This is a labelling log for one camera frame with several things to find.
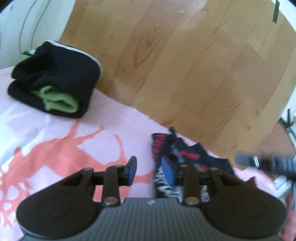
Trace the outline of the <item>wooden pattern headboard panel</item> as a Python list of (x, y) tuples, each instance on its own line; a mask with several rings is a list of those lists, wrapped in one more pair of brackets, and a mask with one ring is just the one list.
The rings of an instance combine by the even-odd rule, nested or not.
[(76, 1), (60, 38), (98, 89), (215, 154), (254, 152), (295, 87), (295, 30), (271, 1)]

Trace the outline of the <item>black red printed garment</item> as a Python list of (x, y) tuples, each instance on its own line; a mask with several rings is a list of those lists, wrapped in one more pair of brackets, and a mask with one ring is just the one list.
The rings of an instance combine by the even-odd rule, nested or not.
[(200, 143), (189, 146), (178, 137), (173, 127), (170, 133), (152, 134), (152, 156), (155, 161), (154, 186), (156, 198), (177, 198), (183, 200), (181, 186), (170, 186), (165, 178), (161, 159), (167, 156), (175, 165), (182, 164), (195, 167), (198, 171), (205, 172), (211, 167), (217, 167), (234, 175), (234, 170), (228, 159), (216, 158), (209, 155)]

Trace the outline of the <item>pink deer print bedsheet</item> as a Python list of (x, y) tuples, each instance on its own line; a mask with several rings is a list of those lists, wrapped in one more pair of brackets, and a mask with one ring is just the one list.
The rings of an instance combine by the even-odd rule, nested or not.
[(20, 240), (17, 205), (26, 197), (85, 167), (138, 159), (132, 187), (122, 197), (152, 197), (151, 134), (166, 129), (100, 91), (81, 120), (49, 115), (7, 93), (11, 68), (1, 70), (1, 240)]

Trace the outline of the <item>brown cushion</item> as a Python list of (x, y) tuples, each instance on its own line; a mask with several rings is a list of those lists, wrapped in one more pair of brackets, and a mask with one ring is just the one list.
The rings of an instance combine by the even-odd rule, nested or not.
[(263, 154), (285, 154), (295, 156), (295, 146), (285, 128), (276, 123), (272, 131), (258, 144), (257, 150)]

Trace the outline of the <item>folded black green garment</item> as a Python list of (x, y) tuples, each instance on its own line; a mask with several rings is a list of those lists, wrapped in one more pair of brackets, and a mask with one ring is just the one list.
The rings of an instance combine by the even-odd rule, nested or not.
[(81, 118), (101, 76), (102, 66), (96, 58), (47, 40), (14, 67), (8, 94), (45, 113)]

